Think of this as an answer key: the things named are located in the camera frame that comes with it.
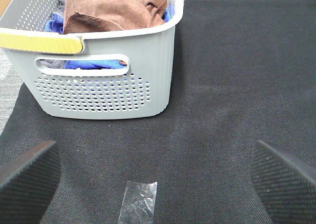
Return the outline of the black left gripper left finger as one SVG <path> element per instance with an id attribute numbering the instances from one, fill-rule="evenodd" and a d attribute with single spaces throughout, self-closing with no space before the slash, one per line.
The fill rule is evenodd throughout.
<path id="1" fill-rule="evenodd" d="M 41 222 L 61 178 L 59 146 L 44 141 L 0 169 L 0 222 Z"/>

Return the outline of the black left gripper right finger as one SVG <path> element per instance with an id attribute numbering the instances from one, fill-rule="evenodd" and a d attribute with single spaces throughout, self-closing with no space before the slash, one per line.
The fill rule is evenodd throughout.
<path id="1" fill-rule="evenodd" d="M 309 164 L 275 144 L 259 140 L 251 179 L 273 223 L 316 222 L 316 170 Z"/>

